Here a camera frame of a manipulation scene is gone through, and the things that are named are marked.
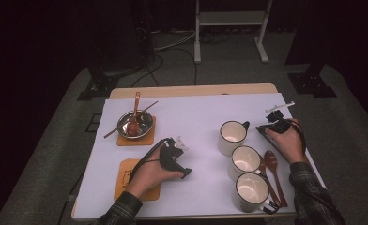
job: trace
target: wooden coaster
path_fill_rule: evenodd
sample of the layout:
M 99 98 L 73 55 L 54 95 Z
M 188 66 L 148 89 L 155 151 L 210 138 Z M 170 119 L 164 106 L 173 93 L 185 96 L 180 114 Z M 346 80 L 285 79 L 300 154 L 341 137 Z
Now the wooden coaster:
M 119 166 L 119 173 L 117 175 L 116 187 L 114 200 L 116 201 L 120 194 L 126 189 L 128 185 L 130 174 L 134 169 L 137 162 L 140 159 L 128 158 L 123 160 Z M 160 197 L 161 184 L 147 191 L 143 196 L 141 196 L 142 201 L 156 201 Z
M 139 138 L 139 139 L 127 139 L 123 137 L 122 135 L 117 135 L 117 141 L 116 144 L 118 146 L 135 146 L 135 145 L 151 145 L 154 143 L 154 136 L 155 136 L 155 126 L 157 125 L 157 118 L 155 116 L 152 116 L 153 119 L 153 126 L 152 129 L 149 130 L 149 132 Z

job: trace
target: ceramic mug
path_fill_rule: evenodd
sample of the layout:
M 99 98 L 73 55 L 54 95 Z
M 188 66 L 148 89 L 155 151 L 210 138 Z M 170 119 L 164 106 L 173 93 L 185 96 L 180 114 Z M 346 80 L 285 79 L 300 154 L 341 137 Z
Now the ceramic mug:
M 269 200 L 268 195 L 266 178 L 255 172 L 246 172 L 237 179 L 232 199 L 234 206 L 244 213 L 260 209 L 272 215 L 278 211 L 279 206 Z
M 233 181 L 237 181 L 238 177 L 246 172 L 260 172 L 260 155 L 250 146 L 241 145 L 236 148 L 231 156 L 231 163 L 228 167 L 228 175 Z
M 238 121 L 225 122 L 220 127 L 218 148 L 221 153 L 231 157 L 234 149 L 241 146 L 248 133 L 249 122 L 241 124 Z

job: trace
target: hand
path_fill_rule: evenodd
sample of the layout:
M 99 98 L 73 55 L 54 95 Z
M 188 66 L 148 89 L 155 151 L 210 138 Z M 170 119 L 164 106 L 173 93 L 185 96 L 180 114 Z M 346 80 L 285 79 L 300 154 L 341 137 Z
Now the hand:
M 126 187 L 126 191 L 137 198 L 140 198 L 146 191 L 157 186 L 161 182 L 169 179 L 184 176 L 183 172 L 166 171 L 161 167 L 158 159 L 160 157 L 161 147 L 156 149 L 152 155 L 136 172 L 133 179 Z
M 303 155 L 301 138 L 292 126 L 285 133 L 280 134 L 270 129 L 266 129 L 266 134 L 276 142 L 277 147 L 281 150 L 289 164 L 294 162 L 302 161 L 306 162 L 306 158 Z

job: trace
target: shirt sleeve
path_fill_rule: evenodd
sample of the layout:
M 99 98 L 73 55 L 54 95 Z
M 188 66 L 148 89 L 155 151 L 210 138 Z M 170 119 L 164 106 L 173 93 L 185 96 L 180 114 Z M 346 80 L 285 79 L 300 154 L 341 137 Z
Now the shirt sleeve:
M 295 224 L 344 224 L 329 192 L 321 186 L 309 164 L 295 162 L 290 171 L 298 213 Z
M 132 194 L 123 191 L 108 212 L 99 217 L 94 225 L 130 225 L 135 224 L 137 215 L 143 203 Z

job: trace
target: person's left hand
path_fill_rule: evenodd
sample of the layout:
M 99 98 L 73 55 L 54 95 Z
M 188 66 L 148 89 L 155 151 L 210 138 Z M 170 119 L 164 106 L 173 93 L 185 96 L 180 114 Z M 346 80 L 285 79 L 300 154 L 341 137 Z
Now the person's left hand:
M 161 147 L 163 146 L 164 144 L 156 149 L 146 160 L 148 162 L 144 163 L 138 169 L 133 179 L 126 187 L 126 191 L 135 197 L 140 198 L 146 191 L 152 189 L 161 182 L 184 176 L 183 172 L 166 171 L 161 167 L 158 159 L 160 157 Z

